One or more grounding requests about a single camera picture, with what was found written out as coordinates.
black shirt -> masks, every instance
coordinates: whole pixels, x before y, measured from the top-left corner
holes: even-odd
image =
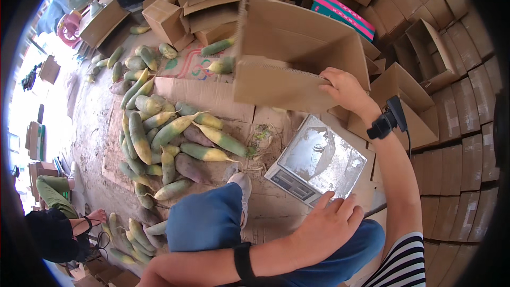
[[[77,260],[85,262],[89,241],[87,233],[73,239],[73,229],[69,219],[56,208],[32,211],[25,216],[42,258],[54,263]]]

pink and teal box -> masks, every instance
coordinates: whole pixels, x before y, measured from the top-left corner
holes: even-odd
[[[374,26],[338,0],[315,0],[312,10],[351,26],[370,42],[374,40]]]

digital scale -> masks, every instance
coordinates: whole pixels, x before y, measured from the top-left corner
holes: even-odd
[[[322,194],[347,198],[367,159],[314,115],[308,115],[265,178],[306,205],[314,207]]]

white sneaker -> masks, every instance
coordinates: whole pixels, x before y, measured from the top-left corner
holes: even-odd
[[[67,180],[74,180],[74,188],[72,188],[72,190],[83,194],[82,177],[80,176],[80,169],[76,165],[75,161],[71,163],[71,173]]]
[[[248,221],[248,199],[252,193],[252,180],[250,180],[248,175],[240,172],[232,175],[227,183],[230,182],[237,183],[243,191],[243,197],[241,198],[244,212],[244,219],[241,224],[241,229],[243,229],[246,226],[246,222]]]

green pants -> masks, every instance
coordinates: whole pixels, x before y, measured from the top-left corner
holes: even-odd
[[[70,191],[67,178],[41,175],[37,177],[35,186],[48,207],[58,209],[68,219],[78,218],[74,207],[61,195],[61,193]]]

